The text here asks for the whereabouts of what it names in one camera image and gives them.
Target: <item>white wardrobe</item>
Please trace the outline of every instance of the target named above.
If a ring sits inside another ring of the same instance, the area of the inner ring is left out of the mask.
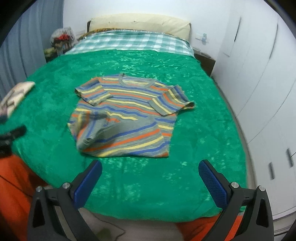
[[[273,219],[296,212],[296,40],[264,0],[233,1],[212,77],[243,130]]]

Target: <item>short sleeve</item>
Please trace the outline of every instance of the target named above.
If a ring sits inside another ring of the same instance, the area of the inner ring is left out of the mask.
[[[179,85],[176,85],[162,95],[151,99],[149,104],[162,116],[171,115],[182,109],[194,108],[194,103],[189,101]]]
[[[102,85],[97,79],[90,80],[89,82],[75,88],[75,93],[87,103],[95,106],[104,100],[112,97],[112,95],[104,90]]]

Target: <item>checkered sheet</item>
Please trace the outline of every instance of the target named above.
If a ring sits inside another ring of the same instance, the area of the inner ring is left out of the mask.
[[[190,44],[172,35],[139,30],[110,30],[87,36],[66,54],[99,50],[154,50],[194,57]]]

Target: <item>cabinet handle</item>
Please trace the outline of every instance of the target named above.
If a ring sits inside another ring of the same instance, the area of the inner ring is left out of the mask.
[[[276,44],[276,38],[277,38],[278,30],[279,30],[279,23],[276,24],[276,35],[274,36],[274,44],[272,45],[272,49],[271,49],[271,52],[270,52],[269,59],[271,58],[272,53],[273,53],[273,51],[274,51],[274,46],[275,46],[275,44]]]
[[[237,33],[239,32],[239,26],[240,26],[241,21],[242,21],[242,17],[239,18],[239,25],[237,26]],[[234,42],[237,39],[237,33],[235,34]]]
[[[270,179],[271,180],[275,179],[274,166],[273,166],[272,162],[268,164],[268,168],[269,168],[269,173],[270,173]]]
[[[289,148],[287,149],[286,154],[287,154],[287,157],[288,157],[288,161],[289,161],[290,167],[293,167],[294,166],[294,162],[293,162],[292,155],[291,155],[291,152],[290,152],[290,149]]]

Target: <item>striped shirt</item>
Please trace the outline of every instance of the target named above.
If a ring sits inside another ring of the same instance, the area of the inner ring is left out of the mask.
[[[194,108],[181,87],[118,74],[77,87],[68,127],[80,152],[96,157],[165,157],[177,113]]]

